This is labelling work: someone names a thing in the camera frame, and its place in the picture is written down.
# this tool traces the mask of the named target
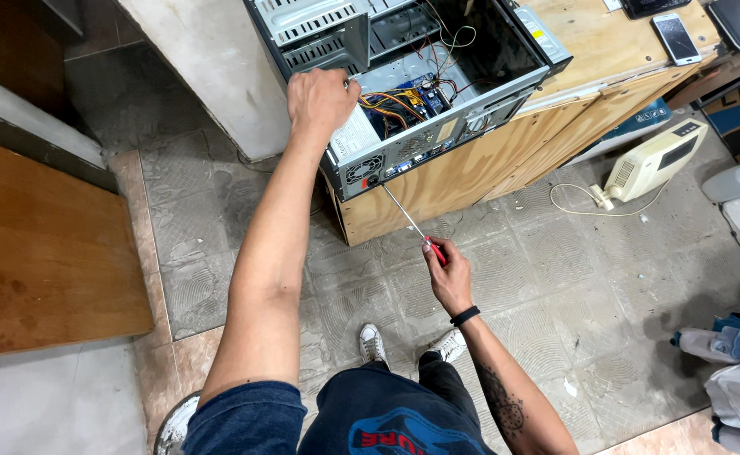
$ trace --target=foot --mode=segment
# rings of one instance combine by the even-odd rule
[[[432,344],[426,352],[432,351],[440,354],[445,362],[450,364],[460,358],[466,352],[466,339],[460,329],[451,329],[443,337]]]
[[[373,324],[365,324],[359,332],[359,350],[362,359],[367,362],[383,360],[387,363],[387,355],[384,352],[384,342],[381,341],[381,332]]]

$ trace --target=screwdriver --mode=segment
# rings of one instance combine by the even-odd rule
[[[393,196],[393,194],[389,191],[389,188],[387,188],[387,185],[382,183],[381,186],[384,187],[384,189],[387,191],[387,194],[389,194],[389,196],[393,199],[393,202],[395,202],[395,205],[398,206],[399,209],[401,209],[401,212],[404,213],[404,216],[406,217],[406,219],[408,219],[412,223],[412,226],[416,229],[416,231],[418,231],[418,233],[420,234],[422,238],[421,242],[423,242],[423,244],[425,245],[428,245],[432,249],[432,251],[435,252],[435,255],[437,256],[437,260],[440,261],[441,265],[446,266],[446,255],[443,253],[443,249],[440,246],[432,243],[432,241],[429,240],[429,236],[425,236],[424,233],[421,232],[416,222],[413,221],[412,218],[410,217],[410,214],[406,213],[406,211],[404,210],[404,207],[401,206],[401,202],[398,202],[395,196]]]

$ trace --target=forearm tattoo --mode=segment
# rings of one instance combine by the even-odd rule
[[[513,393],[507,393],[502,381],[491,367],[477,362],[474,362],[474,366],[479,382],[483,386],[485,401],[488,402],[488,408],[494,416],[499,432],[505,439],[516,439],[527,419],[522,412],[522,400],[516,398]]]

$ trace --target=open computer case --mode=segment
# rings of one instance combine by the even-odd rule
[[[340,201],[506,124],[572,59],[511,0],[244,0],[281,86],[344,68],[362,86],[321,169]]]

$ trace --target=cracked phone screen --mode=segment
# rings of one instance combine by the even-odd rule
[[[685,26],[681,23],[681,20],[670,19],[657,22],[657,27],[660,30],[660,34],[665,37],[673,58],[680,60],[699,55],[699,51],[693,46],[693,40],[688,36],[687,30],[685,30]]]

